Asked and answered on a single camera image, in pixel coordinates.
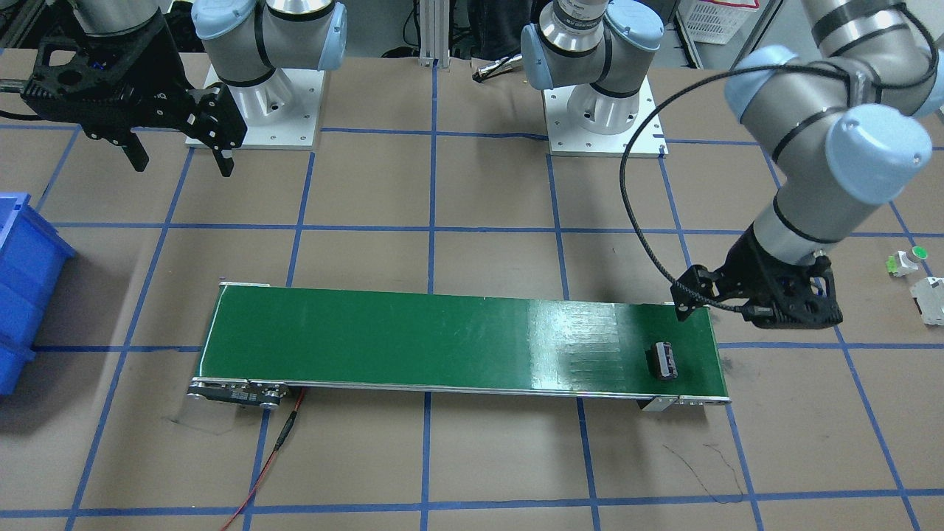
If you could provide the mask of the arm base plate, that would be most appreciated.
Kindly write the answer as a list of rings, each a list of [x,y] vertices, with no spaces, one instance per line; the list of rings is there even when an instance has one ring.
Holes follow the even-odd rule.
[[[326,73],[276,69],[252,87],[232,87],[247,124],[243,149],[313,150]]]
[[[635,133],[634,158],[668,154],[658,117],[642,127],[655,108],[650,80],[624,100],[597,93],[589,84],[542,91],[549,153],[553,156],[620,157]]]

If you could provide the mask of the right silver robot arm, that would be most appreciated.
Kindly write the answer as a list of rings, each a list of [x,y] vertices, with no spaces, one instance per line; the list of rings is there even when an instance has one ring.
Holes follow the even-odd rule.
[[[296,103],[290,70],[333,71],[347,44],[337,1],[195,1],[191,21],[217,81],[186,76],[178,45],[154,1],[50,1],[60,33],[44,37],[30,77],[3,80],[34,120],[79,125],[122,149],[135,171],[150,158],[136,128],[180,131],[212,151],[223,177],[253,125]]]

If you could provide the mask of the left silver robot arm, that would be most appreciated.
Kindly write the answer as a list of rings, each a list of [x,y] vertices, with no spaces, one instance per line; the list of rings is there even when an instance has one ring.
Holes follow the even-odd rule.
[[[942,52],[907,1],[802,1],[823,58],[803,63],[782,45],[756,50],[725,74],[668,97],[644,127],[689,91],[728,78],[732,114],[788,180],[711,271],[675,279],[631,225],[671,283],[680,322],[698,307],[739,313],[765,329],[823,329],[843,320],[826,255],[928,164],[933,144],[918,122],[942,105]],[[521,33],[524,70],[536,89],[577,86],[630,115],[659,47],[663,24],[636,1],[552,1]]]

